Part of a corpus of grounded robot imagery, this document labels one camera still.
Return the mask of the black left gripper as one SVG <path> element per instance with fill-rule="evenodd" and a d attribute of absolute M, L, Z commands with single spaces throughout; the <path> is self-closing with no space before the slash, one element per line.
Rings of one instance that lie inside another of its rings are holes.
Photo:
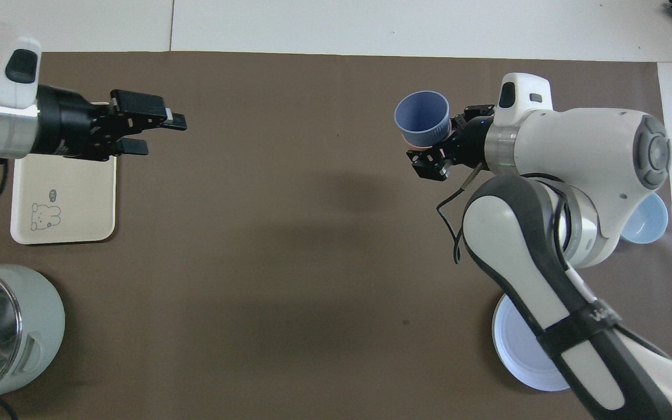
<path fill-rule="evenodd" d="M 95 104 L 75 91 L 40 85 L 37 154 L 105 162 L 149 154 L 146 141 L 131 135 L 155 128 L 187 130 L 185 116 L 172 112 L 161 96 L 120 89 L 110 96 L 109 103 Z"/>

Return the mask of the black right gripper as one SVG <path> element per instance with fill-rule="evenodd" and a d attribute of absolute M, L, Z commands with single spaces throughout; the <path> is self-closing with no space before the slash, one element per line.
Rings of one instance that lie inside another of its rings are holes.
<path fill-rule="evenodd" d="M 455 131 L 455 147 L 451 152 L 440 146 L 407 151 L 416 175 L 423 179 L 445 181 L 450 176 L 451 166 L 464 165 L 473 169 L 481 165 L 482 170 L 489 170 L 484 149 L 494 112 L 493 104 L 473 104 L 451 117 L 451 130 Z"/>

